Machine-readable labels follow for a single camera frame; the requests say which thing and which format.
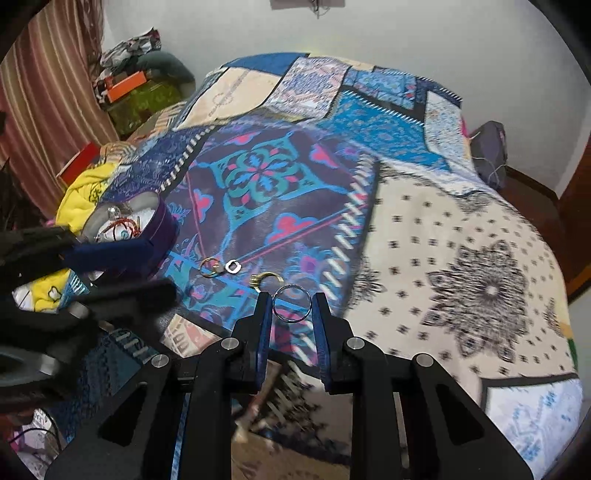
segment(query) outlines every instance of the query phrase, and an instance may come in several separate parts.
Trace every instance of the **yellow fabric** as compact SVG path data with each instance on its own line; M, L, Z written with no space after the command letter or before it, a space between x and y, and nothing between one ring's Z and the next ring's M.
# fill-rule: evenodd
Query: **yellow fabric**
M117 162L108 161L82 172L66 190L57 209L56 225L67 225L78 235L108 187L109 178L116 166ZM57 308L69 274L70 270L61 270L31 284L31 298L36 312Z

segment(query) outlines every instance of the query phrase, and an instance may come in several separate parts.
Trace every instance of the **cable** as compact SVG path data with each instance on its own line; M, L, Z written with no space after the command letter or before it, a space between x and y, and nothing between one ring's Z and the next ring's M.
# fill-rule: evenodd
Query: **cable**
M47 432L47 433L51 433L55 439L57 440L57 444L60 448L61 451L61 445L60 445L60 439L57 437L57 435L55 433L53 433L51 430L47 430L47 429L42 429L39 427L34 427L32 429L27 429L27 430L23 430L21 433L19 433L17 436L15 436L14 438L10 439L8 441L9 444L16 442L20 437L22 437L23 435L25 435L27 432L33 432L34 430L40 430L42 432Z
M46 417L49 419L49 421L50 421L50 423L51 423L51 426L52 426L52 427L53 427L53 429L56 431L56 439L57 439L57 450L58 450L59 452L61 452L61 451L62 451L62 447L61 447L61 443L60 443L60 431L59 431L59 429L57 428L56 421L53 419L53 417L52 417L51 415L49 415L49 412L48 412L46 409L44 409L44 408L39 408L39 410L41 410L41 411L42 411L42 412L45 414L45 416L46 416Z

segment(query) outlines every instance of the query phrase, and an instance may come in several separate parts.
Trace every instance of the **striped curtain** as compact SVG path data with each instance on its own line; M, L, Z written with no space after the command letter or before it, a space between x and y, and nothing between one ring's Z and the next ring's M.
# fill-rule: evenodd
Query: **striped curtain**
M0 110L7 113L0 161L10 157L47 218L63 197L62 167L89 142L118 140L90 79L101 36L102 0L52 0L0 64Z

